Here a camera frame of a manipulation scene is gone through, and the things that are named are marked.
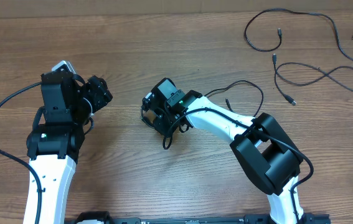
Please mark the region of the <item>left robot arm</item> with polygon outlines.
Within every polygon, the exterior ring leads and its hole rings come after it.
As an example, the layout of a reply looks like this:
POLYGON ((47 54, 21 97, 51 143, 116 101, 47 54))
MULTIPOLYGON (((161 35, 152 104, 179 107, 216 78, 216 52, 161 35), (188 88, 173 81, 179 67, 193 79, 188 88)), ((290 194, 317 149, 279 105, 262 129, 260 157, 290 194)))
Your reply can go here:
POLYGON ((83 130, 92 114, 106 106, 112 95, 106 81, 92 76, 87 81, 65 70, 41 76, 44 105, 28 135, 27 155, 35 171, 30 184, 40 184, 40 197, 29 189, 24 223, 63 223, 70 184, 85 140, 83 130))

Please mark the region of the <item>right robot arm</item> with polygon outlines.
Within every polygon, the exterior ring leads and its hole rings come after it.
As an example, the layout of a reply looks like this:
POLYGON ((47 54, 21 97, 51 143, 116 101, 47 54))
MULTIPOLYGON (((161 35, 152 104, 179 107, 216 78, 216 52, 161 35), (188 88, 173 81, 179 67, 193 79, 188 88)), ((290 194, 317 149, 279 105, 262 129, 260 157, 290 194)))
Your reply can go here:
POLYGON ((197 91, 184 93, 169 78, 142 99, 141 111, 154 113, 152 121, 142 120, 164 136, 165 149, 182 126, 206 130, 226 141, 248 179, 267 195, 271 222, 302 223, 295 188, 303 156, 274 117, 234 113, 197 91))

